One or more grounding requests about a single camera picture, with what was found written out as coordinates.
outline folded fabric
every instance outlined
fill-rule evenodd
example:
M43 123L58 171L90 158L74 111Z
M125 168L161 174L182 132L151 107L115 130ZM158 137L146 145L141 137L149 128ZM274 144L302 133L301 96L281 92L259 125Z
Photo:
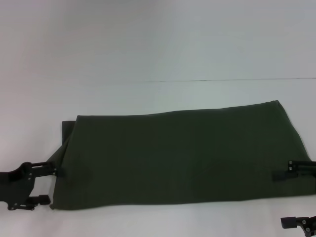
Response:
M289 160L310 161L278 101L62 123L49 159L63 170L52 208L240 201L315 194L315 178L273 182Z

